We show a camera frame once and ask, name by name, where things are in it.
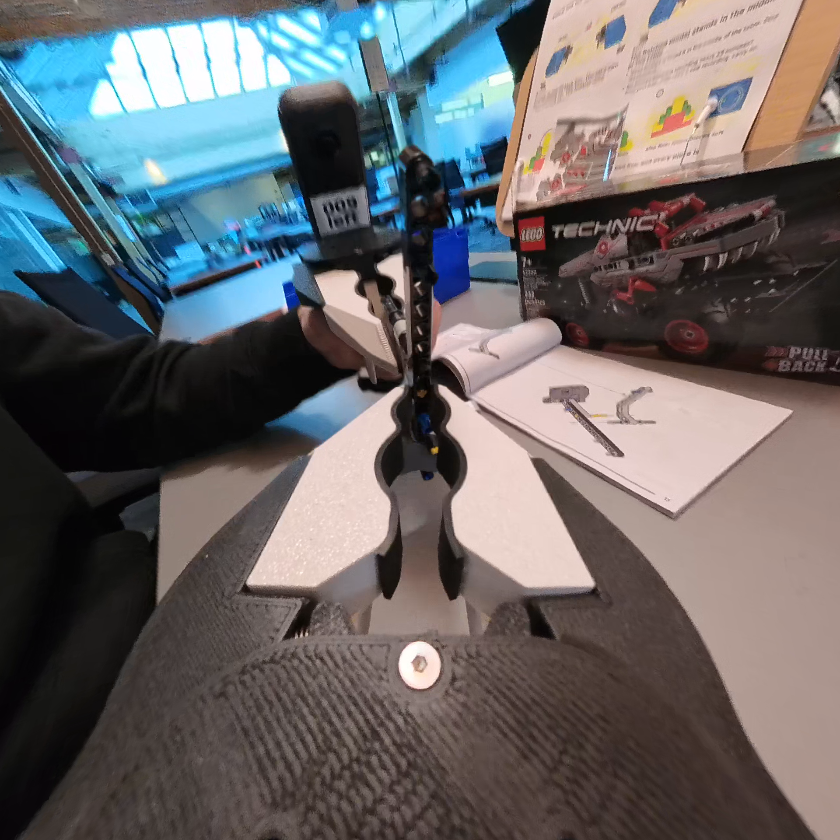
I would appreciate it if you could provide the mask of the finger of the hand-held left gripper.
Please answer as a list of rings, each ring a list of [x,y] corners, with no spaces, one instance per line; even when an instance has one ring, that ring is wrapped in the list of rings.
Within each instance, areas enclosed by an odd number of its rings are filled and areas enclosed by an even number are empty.
[[[322,309],[331,331],[363,359],[371,380],[403,377],[403,360],[386,323],[375,282],[321,282]]]

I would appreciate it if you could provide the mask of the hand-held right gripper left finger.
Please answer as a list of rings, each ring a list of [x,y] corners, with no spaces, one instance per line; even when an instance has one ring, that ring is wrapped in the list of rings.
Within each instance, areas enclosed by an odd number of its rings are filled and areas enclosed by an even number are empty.
[[[362,634],[389,600],[404,560],[392,484],[403,472],[397,388],[315,448],[245,579],[248,595],[342,607]]]

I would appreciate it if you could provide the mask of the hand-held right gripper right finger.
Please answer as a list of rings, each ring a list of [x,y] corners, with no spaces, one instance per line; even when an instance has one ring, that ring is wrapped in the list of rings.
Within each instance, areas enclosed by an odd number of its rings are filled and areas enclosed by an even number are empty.
[[[438,571],[465,603],[469,634],[502,605],[590,595],[596,584],[552,498],[540,466],[445,386],[434,399],[437,472],[448,493]]]

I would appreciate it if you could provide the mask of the long black toy beam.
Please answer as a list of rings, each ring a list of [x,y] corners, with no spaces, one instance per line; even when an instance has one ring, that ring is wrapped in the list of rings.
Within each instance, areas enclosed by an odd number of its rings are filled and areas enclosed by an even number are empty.
[[[443,179],[432,159],[415,145],[398,156],[404,211],[403,264],[406,270],[407,350],[414,411],[427,414],[432,397],[434,231],[448,224]]]

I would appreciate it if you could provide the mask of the white instruction booklet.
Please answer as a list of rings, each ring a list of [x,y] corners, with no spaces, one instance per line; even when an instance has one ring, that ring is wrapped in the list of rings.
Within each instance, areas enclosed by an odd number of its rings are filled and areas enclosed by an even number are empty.
[[[438,335],[433,358],[478,408],[671,518],[792,415],[562,337],[546,318],[504,329],[460,323]]]

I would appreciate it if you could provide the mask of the person's left forearm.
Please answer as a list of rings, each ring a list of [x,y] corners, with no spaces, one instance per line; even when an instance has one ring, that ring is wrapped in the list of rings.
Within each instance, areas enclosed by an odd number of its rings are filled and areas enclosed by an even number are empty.
[[[115,340],[2,293],[2,407],[63,473],[232,444],[355,372],[312,348],[297,310],[210,343]]]

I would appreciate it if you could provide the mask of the person's left hand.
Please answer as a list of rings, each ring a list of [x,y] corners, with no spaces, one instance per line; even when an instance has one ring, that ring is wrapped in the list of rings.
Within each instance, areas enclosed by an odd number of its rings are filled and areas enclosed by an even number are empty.
[[[366,367],[364,357],[331,330],[321,309],[301,306],[297,317],[306,341],[332,367],[356,372]]]

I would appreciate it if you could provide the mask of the sign on pole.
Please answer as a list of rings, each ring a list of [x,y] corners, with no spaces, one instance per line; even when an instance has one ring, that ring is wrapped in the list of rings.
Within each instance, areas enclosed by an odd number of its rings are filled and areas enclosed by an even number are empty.
[[[391,91],[391,79],[385,67],[382,45],[377,35],[359,40],[360,54],[364,67],[364,74],[369,88],[377,101],[382,106],[383,112],[387,111],[387,98]]]

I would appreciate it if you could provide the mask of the blue plastic bin with tag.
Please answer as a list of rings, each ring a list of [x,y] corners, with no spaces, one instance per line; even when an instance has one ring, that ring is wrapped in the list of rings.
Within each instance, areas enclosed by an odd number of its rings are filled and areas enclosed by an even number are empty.
[[[468,228],[435,229],[433,258],[437,273],[434,297],[444,305],[470,289]]]

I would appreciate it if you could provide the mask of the black monitor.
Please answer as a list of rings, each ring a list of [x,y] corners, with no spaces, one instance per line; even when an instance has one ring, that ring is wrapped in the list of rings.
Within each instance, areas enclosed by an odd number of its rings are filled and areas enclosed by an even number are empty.
[[[497,26],[500,47],[515,85],[522,80],[530,59],[539,48],[550,5],[551,1],[531,1]]]

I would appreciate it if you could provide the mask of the person's body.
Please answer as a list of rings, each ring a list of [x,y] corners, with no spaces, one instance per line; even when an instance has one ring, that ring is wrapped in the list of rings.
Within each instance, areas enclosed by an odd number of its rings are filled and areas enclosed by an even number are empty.
[[[96,727],[153,612],[156,561],[5,407],[1,436],[1,830],[15,838]]]

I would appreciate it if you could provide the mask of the dark blue office chair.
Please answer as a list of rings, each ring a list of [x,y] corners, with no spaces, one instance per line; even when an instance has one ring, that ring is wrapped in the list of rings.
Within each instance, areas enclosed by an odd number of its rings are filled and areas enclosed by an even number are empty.
[[[158,329],[132,318],[73,269],[59,272],[15,269],[14,274],[40,300],[85,329],[115,340],[159,333]]]

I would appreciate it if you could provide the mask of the black toy set box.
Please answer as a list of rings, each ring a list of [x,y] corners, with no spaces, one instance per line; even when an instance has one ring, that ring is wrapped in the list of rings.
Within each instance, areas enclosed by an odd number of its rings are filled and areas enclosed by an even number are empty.
[[[578,350],[838,385],[838,156],[524,210],[521,315]]]

